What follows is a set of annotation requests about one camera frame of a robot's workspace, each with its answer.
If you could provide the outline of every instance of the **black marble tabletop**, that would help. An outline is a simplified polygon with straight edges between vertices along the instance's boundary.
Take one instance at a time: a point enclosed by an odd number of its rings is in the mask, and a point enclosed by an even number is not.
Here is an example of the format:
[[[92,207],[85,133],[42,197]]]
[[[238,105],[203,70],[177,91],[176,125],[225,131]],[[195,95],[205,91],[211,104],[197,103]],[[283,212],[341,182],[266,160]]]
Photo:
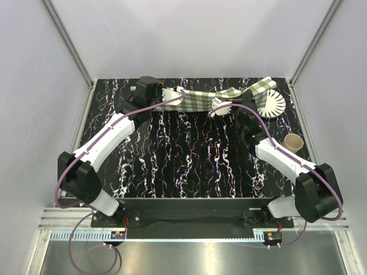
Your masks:
[[[215,92],[246,88],[261,78],[166,78],[165,86]],[[286,99],[284,114],[265,119],[280,143],[288,133],[303,137],[285,78],[273,78]],[[98,80],[80,145],[93,137],[126,100],[137,79]],[[207,112],[152,112],[150,120],[124,140],[98,174],[115,198],[238,198],[291,195],[282,173],[246,153],[230,115]],[[304,146],[299,156],[309,159]]]

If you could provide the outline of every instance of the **green checkered towel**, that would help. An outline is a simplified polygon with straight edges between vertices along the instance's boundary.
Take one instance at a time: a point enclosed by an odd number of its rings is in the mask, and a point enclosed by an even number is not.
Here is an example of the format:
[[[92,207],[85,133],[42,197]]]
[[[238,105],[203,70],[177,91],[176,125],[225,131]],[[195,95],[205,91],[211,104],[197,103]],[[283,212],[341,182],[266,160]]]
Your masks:
[[[247,89],[237,90],[235,88],[229,88],[227,90],[212,92],[198,92],[198,91],[185,91],[185,97],[178,105],[163,105],[155,108],[155,111],[182,111],[182,112],[209,112],[212,108],[212,99],[218,98],[222,101],[227,101],[235,97],[241,96],[247,90],[251,90],[252,96],[255,100],[258,108],[263,108],[266,105],[267,91],[269,89],[276,88],[276,82],[271,80],[270,77],[261,79],[259,82],[251,85]]]

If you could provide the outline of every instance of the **paper cup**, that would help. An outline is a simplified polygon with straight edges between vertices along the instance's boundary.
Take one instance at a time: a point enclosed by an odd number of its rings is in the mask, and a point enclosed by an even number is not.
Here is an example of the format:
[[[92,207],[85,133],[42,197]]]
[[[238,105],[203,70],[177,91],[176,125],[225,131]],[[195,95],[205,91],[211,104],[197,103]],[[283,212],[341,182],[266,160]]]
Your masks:
[[[303,145],[303,139],[295,133],[289,133],[286,135],[282,142],[282,146],[292,153],[297,153],[303,147]]]

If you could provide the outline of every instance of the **white paper plate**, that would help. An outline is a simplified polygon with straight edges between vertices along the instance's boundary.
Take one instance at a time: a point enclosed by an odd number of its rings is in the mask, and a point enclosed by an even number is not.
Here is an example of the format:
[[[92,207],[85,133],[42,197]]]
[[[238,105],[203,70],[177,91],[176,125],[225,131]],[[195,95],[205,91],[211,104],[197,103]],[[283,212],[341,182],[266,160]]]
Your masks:
[[[273,119],[284,113],[286,109],[286,100],[284,97],[275,90],[268,90],[268,97],[266,100],[266,106],[264,108],[258,108],[261,117],[266,119]]]

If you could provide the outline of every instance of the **gray wall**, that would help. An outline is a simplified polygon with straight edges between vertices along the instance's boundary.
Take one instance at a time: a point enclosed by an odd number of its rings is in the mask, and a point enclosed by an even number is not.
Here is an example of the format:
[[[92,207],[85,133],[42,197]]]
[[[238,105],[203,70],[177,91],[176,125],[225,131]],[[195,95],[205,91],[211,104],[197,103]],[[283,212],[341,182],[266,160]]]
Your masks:
[[[0,2],[0,273],[23,274],[87,86],[39,0]]]
[[[367,270],[367,1],[344,1],[295,84],[321,162],[331,164]]]
[[[332,0],[53,0],[93,78],[291,77]]]

